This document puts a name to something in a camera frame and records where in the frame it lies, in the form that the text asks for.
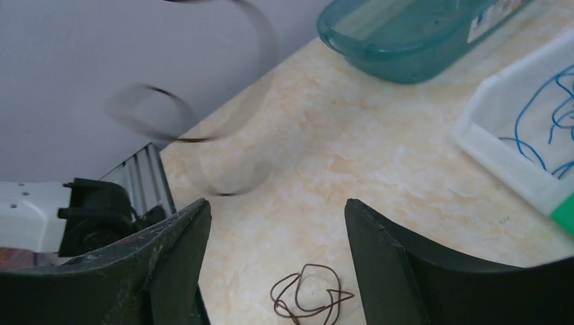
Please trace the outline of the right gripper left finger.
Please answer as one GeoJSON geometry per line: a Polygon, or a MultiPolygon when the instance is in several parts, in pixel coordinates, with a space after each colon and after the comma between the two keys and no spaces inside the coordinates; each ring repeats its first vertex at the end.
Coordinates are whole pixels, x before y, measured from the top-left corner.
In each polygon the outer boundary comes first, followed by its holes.
{"type": "Polygon", "coordinates": [[[208,324],[205,199],[62,265],[1,272],[2,324],[208,324]]]}

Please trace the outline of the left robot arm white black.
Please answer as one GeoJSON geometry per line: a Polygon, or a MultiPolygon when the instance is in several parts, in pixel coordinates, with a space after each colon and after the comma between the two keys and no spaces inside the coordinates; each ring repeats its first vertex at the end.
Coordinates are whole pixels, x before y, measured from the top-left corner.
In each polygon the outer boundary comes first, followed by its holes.
{"type": "Polygon", "coordinates": [[[136,212],[109,181],[1,182],[1,247],[75,257],[166,219],[162,206],[136,212]]]}

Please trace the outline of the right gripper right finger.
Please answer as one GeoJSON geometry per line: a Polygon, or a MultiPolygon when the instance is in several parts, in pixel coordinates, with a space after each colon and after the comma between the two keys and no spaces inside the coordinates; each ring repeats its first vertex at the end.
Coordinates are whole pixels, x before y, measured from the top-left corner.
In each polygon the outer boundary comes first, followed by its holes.
{"type": "Polygon", "coordinates": [[[572,324],[573,259],[534,267],[443,246],[350,198],[345,222],[368,324],[572,324]]]}

